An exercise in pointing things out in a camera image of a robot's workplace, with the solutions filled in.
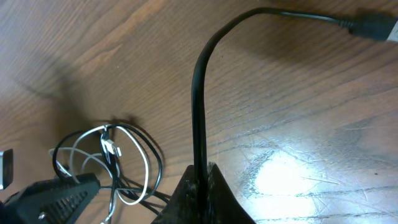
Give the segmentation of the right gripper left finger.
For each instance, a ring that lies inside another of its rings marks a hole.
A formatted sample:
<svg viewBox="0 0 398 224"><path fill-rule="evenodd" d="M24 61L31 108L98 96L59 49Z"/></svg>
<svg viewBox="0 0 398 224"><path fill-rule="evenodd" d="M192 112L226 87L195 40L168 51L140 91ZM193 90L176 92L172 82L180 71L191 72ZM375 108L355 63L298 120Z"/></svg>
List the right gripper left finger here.
<svg viewBox="0 0 398 224"><path fill-rule="evenodd" d="M182 175L171 199L151 224L199 223L195 169L189 165Z"/></svg>

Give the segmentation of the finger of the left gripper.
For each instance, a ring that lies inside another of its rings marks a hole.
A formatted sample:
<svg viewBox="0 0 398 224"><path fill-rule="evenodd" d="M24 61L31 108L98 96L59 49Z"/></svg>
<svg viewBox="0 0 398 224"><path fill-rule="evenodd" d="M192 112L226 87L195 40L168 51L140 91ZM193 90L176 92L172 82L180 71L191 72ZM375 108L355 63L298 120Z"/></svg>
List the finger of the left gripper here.
<svg viewBox="0 0 398 224"><path fill-rule="evenodd" d="M77 179L42 180L11 195L1 204L1 223L75 223L100 190L93 173Z"/></svg>

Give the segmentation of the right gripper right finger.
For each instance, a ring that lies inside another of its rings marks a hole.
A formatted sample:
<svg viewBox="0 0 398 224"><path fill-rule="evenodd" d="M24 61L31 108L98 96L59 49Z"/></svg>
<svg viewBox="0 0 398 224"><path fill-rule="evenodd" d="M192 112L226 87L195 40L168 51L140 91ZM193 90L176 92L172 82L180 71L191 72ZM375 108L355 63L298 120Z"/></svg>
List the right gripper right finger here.
<svg viewBox="0 0 398 224"><path fill-rule="evenodd" d="M203 164L201 173L201 222L249 224L255 221L239 204L219 167Z"/></svg>

